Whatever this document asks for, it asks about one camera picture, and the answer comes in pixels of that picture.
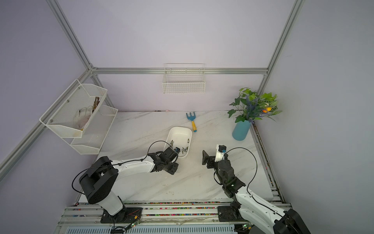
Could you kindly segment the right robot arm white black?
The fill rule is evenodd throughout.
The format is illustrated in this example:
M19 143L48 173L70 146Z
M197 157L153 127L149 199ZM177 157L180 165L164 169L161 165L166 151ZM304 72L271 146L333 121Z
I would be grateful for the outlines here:
M285 210L272 205L249 190L234 172L226 150L218 150L215 156L202 151L202 164L214 170L215 181L222 186L230 199L229 206L219 210L222 222L246 220L265 234L309 234L302 217L292 208Z

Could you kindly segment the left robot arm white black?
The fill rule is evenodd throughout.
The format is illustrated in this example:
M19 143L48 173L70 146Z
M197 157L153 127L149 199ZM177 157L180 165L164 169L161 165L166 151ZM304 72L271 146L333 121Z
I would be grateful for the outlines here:
M180 148L168 147L164 151L147 153L135 160L110 160L107 156L99 158L90 168L80 173L79 184L89 204L100 205L111 216L125 214L122 200L112 188L120 178L165 171L174 175L179 164L176 162Z

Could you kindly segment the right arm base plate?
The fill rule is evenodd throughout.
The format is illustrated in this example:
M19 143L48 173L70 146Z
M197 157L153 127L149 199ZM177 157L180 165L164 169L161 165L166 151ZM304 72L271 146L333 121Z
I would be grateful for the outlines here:
M217 211L220 222L245 221L245 219L240 215L239 210L235 207L219 206L217 207Z

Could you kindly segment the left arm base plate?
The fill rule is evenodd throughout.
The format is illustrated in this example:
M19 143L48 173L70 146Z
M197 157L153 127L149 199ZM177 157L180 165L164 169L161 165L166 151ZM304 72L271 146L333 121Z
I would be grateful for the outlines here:
M125 207L115 215L110 215L107 210L103 211L100 223L103 224L119 224L119 223L134 223L140 220L143 208L141 207Z

